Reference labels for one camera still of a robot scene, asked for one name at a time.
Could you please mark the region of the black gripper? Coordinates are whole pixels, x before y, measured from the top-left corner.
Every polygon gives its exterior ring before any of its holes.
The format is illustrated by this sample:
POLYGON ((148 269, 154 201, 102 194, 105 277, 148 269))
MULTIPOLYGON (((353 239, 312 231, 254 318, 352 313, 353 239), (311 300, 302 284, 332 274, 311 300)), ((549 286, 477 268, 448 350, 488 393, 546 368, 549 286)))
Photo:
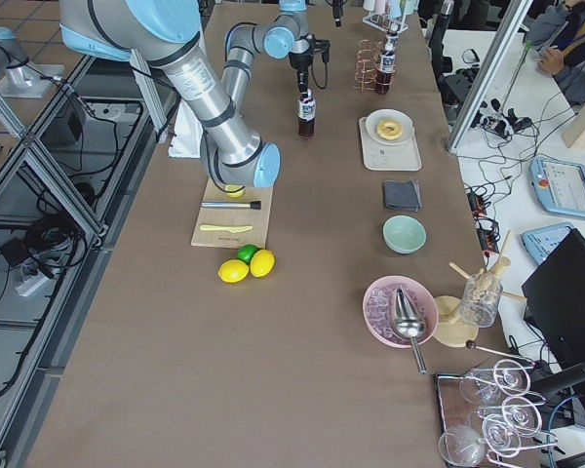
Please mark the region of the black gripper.
POLYGON ((291 67, 296 71, 297 88, 301 93, 306 93, 309 89, 308 79, 312 77, 315 85, 324 90, 328 85, 329 71, 328 63, 330 61, 331 42, 328 39, 317 39, 313 34, 307 34, 299 38, 288 54, 291 67), (313 59, 316 54, 321 54, 321 60, 325 67, 325 83, 323 85, 317 82, 314 75, 313 59))

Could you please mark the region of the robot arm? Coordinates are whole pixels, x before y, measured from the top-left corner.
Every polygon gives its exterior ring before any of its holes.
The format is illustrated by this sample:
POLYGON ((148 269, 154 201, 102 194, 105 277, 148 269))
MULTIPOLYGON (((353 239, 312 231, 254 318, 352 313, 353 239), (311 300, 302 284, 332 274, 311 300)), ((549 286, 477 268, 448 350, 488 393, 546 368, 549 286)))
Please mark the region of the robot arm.
POLYGON ((139 52, 161 70, 187 102, 205 134, 201 157, 220 184, 256 188, 274 184, 279 148, 243 121, 199 46, 195 1, 62 1, 63 43, 81 54, 127 61, 139 52))
POLYGON ((225 37, 225 64, 222 86, 237 105, 241 105, 252 78, 255 57, 266 54, 273 59, 287 58, 296 71, 296 83, 304 98, 310 96, 308 81, 314 56, 323 63, 330 60, 331 43, 309 32, 307 5, 304 1, 281 1, 280 13, 272 22, 235 24, 225 37))

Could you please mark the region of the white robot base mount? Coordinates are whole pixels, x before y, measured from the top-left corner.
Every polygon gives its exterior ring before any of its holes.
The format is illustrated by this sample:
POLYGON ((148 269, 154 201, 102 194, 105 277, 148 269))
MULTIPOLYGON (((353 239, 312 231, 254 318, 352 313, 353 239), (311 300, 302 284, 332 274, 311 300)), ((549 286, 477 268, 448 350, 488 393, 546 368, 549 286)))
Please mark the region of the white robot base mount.
POLYGON ((199 159, 203 128, 195 113, 183 100, 175 116, 168 154, 172 158, 199 159))

